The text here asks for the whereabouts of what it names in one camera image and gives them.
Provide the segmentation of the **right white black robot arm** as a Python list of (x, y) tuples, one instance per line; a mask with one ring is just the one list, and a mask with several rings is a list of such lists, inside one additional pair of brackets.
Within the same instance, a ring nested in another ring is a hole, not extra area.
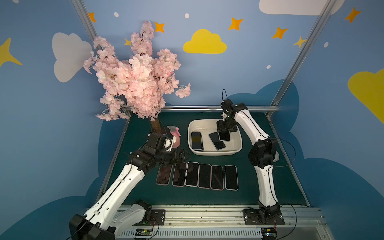
[(222, 119), (217, 123), (219, 133), (234, 132), (240, 126), (249, 137), (253, 147), (248, 154), (254, 166), (259, 185), (258, 218), (267, 223), (281, 215), (279, 201), (274, 188), (273, 167), (277, 154), (278, 141), (257, 124), (248, 108), (243, 103), (233, 104), (230, 99), (221, 103)]

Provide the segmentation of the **pink case phone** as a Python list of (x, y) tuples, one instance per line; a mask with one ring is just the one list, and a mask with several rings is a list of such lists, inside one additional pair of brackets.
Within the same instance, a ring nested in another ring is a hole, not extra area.
[(198, 187), (202, 189), (211, 188), (211, 165), (200, 164)]
[(212, 165), (211, 188), (218, 191), (222, 191), (224, 189), (224, 171), (222, 166)]

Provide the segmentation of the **white case phone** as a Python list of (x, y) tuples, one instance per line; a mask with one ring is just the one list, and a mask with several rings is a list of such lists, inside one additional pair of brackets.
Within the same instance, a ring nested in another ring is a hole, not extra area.
[(199, 182), (200, 164), (197, 162), (187, 163), (187, 173), (185, 185), (188, 187), (197, 187)]

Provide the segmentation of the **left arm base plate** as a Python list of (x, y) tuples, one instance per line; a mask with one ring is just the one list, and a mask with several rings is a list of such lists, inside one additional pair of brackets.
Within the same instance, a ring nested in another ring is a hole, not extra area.
[(153, 224), (163, 226), (165, 224), (166, 210), (150, 210), (146, 211), (141, 222), (134, 226), (152, 226)]

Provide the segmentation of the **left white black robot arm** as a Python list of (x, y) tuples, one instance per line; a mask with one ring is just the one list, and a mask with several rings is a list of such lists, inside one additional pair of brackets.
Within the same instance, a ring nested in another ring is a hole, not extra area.
[(155, 166), (181, 164), (187, 152), (180, 148), (181, 135), (170, 137), (151, 133), (146, 143), (133, 153), (121, 173), (102, 197), (83, 215), (69, 222), (71, 240), (114, 240), (128, 227), (150, 218), (152, 206), (138, 201), (121, 213), (119, 208), (135, 186)]

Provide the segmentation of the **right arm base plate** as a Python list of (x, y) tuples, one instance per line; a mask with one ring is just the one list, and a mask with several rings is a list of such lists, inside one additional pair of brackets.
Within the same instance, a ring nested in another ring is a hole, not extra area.
[(253, 208), (243, 209), (243, 217), (246, 226), (285, 225), (285, 220), (282, 215), (267, 216), (263, 211), (255, 210)]

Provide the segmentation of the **pink back phone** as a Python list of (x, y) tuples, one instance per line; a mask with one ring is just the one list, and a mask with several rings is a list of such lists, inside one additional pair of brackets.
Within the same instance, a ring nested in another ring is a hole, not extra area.
[(173, 166), (160, 167), (156, 178), (156, 184), (167, 186), (170, 183)]

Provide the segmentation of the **white plastic storage box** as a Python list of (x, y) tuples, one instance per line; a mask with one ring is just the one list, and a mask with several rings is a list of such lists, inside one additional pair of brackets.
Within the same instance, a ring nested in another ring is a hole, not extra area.
[[(223, 141), (226, 145), (224, 149), (216, 150), (209, 134), (217, 132), (218, 119), (203, 119), (190, 122), (188, 127), (189, 148), (198, 156), (229, 156), (238, 153), (243, 147), (243, 141), (240, 131), (230, 133), (231, 140)], [(201, 132), (204, 149), (195, 151), (191, 147), (191, 132)]]

